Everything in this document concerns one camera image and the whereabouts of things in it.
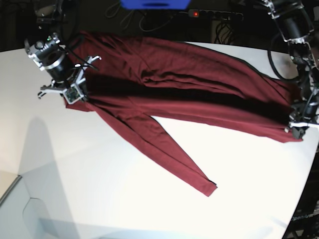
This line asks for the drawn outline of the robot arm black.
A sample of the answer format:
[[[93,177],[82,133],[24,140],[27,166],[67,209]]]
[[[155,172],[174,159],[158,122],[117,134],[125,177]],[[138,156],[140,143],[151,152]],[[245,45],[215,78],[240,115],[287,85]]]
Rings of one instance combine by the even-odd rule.
[[[319,126],[319,34],[300,0],[261,0],[259,4],[268,8],[268,14],[279,30],[271,43],[282,37],[288,45],[290,59],[297,67],[298,76],[284,78],[274,65],[271,50],[267,51],[276,76],[285,83],[296,84],[301,90],[301,100],[292,104],[287,131],[292,132],[295,139],[302,139],[308,128]]]
[[[38,69],[51,77],[50,85],[40,88],[38,98],[55,93],[72,105],[88,100],[84,74],[87,68],[97,70],[93,62],[101,57],[89,55],[82,58],[76,54],[74,50],[84,41],[84,37],[81,34],[76,35],[74,30],[69,39],[64,37],[64,8],[67,6],[65,0],[37,0],[34,3],[34,13],[40,35],[37,38],[27,38],[24,49]]]

